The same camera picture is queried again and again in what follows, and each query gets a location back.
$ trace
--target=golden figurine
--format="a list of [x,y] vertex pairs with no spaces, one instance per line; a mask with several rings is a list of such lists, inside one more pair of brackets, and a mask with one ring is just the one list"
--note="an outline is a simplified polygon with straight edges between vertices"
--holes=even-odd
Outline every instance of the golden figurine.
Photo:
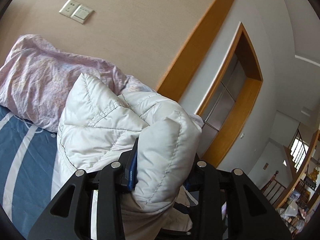
[[317,181],[317,178],[318,178],[318,174],[319,174],[319,171],[317,169],[313,169],[313,172],[311,172],[308,177],[314,182],[316,183]]

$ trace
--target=bed sheet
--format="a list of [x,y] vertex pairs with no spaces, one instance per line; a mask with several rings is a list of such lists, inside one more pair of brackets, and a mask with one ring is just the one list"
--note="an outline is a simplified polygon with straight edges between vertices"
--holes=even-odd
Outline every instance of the bed sheet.
[[0,106],[0,203],[25,238],[60,188],[56,153],[56,134]]

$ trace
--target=pillow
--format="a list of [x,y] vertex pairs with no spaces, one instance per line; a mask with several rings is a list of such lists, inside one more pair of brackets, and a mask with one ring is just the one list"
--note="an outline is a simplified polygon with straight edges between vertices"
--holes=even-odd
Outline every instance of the pillow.
[[57,132],[67,96],[81,73],[98,77],[116,95],[154,91],[106,60],[66,53],[28,34],[17,40],[0,68],[0,105]]

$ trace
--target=silver screw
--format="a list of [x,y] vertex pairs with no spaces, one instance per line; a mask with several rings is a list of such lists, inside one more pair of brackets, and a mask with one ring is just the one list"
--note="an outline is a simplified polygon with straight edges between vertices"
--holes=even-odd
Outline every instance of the silver screw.
[[111,163],[111,167],[112,168],[119,168],[121,166],[121,163],[120,162],[113,162],[113,163]]
[[77,177],[80,177],[80,176],[82,176],[84,174],[84,170],[77,170],[76,171],[76,176]]
[[207,166],[207,163],[204,162],[204,161],[198,161],[198,162],[197,162],[197,165],[198,165],[200,168],[204,168],[205,166]]
[[243,171],[241,169],[235,169],[233,172],[238,176],[241,176],[243,174]]

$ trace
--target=white wall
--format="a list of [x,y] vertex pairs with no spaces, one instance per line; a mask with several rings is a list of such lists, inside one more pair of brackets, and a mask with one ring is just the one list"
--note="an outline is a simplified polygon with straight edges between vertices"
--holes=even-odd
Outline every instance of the white wall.
[[288,147],[297,131],[298,126],[299,121],[277,111],[270,138],[281,145]]
[[313,131],[310,127],[307,127],[306,125],[301,123],[299,125],[299,132],[301,134],[303,141],[306,142],[307,144],[310,144],[313,133],[315,132],[315,130]]
[[[284,160],[286,160],[287,166],[283,165]],[[264,170],[263,167],[266,163],[269,165]],[[261,189],[271,179],[276,171],[279,171],[276,176],[276,180],[283,186],[287,187],[292,181],[287,156],[283,146],[270,139],[257,163],[248,174],[248,177],[259,189]]]
[[243,128],[245,136],[236,140],[219,169],[230,171],[238,167],[248,174],[263,152],[276,114],[272,54],[263,22],[252,0],[235,0],[220,32],[179,103],[188,113],[197,111],[221,68],[240,22],[247,30],[257,54],[263,84]]

